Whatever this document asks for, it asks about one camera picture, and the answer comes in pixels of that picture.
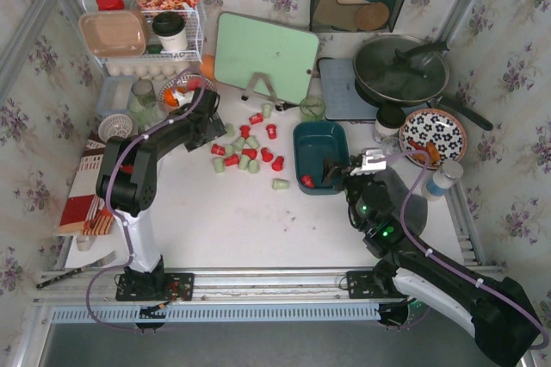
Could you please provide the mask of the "red coffee capsule bottom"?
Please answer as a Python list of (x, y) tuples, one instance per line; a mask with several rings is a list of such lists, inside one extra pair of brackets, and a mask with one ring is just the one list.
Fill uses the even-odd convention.
[(303, 175), (300, 177), (300, 182), (307, 188), (315, 188), (315, 183), (310, 175)]

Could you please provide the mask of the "teal plastic storage basket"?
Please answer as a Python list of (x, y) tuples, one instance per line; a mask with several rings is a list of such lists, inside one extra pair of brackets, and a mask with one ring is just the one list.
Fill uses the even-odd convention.
[[(309, 196), (336, 195), (335, 184), (322, 184), (324, 159), (350, 164), (346, 134), (334, 121), (305, 121), (293, 131), (295, 175), (300, 190)], [(305, 187), (300, 177), (310, 175), (315, 188)]]

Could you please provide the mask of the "green coffee capsule lone bottom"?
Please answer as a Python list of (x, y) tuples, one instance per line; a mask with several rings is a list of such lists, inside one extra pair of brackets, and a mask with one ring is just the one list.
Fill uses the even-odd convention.
[(286, 179), (274, 178), (272, 180), (273, 190), (287, 190), (290, 186), (290, 182)]

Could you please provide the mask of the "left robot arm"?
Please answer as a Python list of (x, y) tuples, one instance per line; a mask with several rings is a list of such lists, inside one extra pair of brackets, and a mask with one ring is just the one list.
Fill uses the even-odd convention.
[(202, 86), (191, 102), (165, 120), (132, 138), (112, 137), (104, 149), (96, 180), (96, 194), (119, 224), (127, 244), (125, 266), (140, 274), (152, 273), (162, 254), (152, 228), (150, 207), (158, 188), (158, 162), (179, 146), (189, 151), (214, 140), (220, 95)]

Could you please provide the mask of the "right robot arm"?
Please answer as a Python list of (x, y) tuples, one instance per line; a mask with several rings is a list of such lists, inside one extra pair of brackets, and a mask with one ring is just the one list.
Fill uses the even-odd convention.
[(346, 163), (323, 163), (323, 182), (345, 194), (350, 225), (379, 260), (373, 273), (381, 292), (410, 296), (446, 316), (498, 366), (515, 366), (527, 352), (548, 347), (549, 333), (520, 283), (472, 271), (413, 232), (408, 204), (416, 187), (382, 178), (393, 159), (368, 149)]

